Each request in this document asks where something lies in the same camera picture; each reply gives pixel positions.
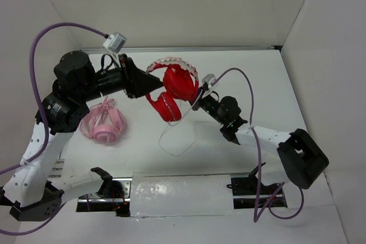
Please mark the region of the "red headphones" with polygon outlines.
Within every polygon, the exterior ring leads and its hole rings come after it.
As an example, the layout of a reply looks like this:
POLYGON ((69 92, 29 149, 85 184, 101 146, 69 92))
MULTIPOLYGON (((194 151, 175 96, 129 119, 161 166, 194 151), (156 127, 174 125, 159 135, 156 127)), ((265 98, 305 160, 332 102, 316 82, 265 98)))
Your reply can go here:
POLYGON ((146 99, 163 121, 176 122, 182 118, 182 114, 175 100, 194 101, 199 87, 198 72, 194 66, 178 57, 160 58, 151 63, 146 71, 151 73, 163 68, 166 69, 162 81, 165 91, 155 101, 150 94, 146 95, 146 99))

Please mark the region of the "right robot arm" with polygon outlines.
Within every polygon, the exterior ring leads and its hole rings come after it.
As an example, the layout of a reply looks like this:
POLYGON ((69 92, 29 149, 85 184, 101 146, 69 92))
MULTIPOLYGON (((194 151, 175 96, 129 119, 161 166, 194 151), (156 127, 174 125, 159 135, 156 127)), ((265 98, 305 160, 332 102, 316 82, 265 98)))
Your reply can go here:
POLYGON ((277 131, 259 126, 250 126, 240 117, 238 102, 231 96, 220 101, 210 95, 198 96, 193 109, 203 109, 222 125, 224 138, 237 145, 260 146, 262 153, 271 153, 279 158, 277 168, 256 169, 256 175, 250 179, 250 189, 261 194, 269 185, 291 182, 301 189, 308 189, 329 165, 328 157, 317 143, 303 129, 293 132, 277 131))

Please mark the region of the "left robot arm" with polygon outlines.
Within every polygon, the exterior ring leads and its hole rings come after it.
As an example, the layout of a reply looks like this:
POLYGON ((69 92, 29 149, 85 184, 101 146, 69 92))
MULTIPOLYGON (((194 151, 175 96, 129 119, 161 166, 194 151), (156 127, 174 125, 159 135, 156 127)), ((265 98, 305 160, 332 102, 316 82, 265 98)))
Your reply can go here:
POLYGON ((89 113, 87 102, 121 90, 129 98, 140 98, 163 86, 161 80, 141 69, 125 54, 121 67, 95 71, 83 51, 66 53, 54 68, 57 77, 52 92, 43 99, 35 116, 31 141, 23 165, 1 188, 1 204, 10 206, 17 221, 41 222, 54 216, 61 206, 82 195, 108 197, 122 186, 100 167, 83 175, 72 175, 61 183, 48 180, 63 147, 89 113))

